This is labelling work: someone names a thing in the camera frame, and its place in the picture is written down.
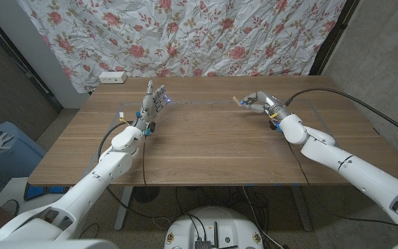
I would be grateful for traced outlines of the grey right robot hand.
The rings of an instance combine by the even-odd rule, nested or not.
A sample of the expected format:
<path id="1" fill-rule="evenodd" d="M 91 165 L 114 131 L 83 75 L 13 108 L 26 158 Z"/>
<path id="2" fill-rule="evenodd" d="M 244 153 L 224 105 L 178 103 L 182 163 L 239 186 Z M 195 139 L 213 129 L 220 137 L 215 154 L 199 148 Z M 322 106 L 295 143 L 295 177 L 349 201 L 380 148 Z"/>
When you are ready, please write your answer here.
<path id="1" fill-rule="evenodd" d="M 269 117 L 269 126 L 273 130 L 279 130 L 280 122 L 292 114 L 280 100 L 262 91 L 251 93 L 241 101 L 235 100 L 235 102 L 238 106 L 255 113 L 266 113 Z"/>

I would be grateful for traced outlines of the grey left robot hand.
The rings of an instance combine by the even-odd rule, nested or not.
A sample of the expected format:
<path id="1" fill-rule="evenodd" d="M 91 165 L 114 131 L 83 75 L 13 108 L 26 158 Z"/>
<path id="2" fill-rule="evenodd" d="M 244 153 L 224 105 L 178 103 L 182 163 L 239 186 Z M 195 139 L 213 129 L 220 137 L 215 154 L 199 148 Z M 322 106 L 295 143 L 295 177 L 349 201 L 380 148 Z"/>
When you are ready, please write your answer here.
<path id="1" fill-rule="evenodd" d="M 170 99 L 165 93 L 165 85 L 161 85 L 156 90 L 153 89 L 153 81 L 149 80 L 140 110 L 136 113 L 137 118 L 133 121 L 132 125 L 145 136 L 153 133 L 155 130 L 155 120 L 159 112 L 170 103 Z"/>

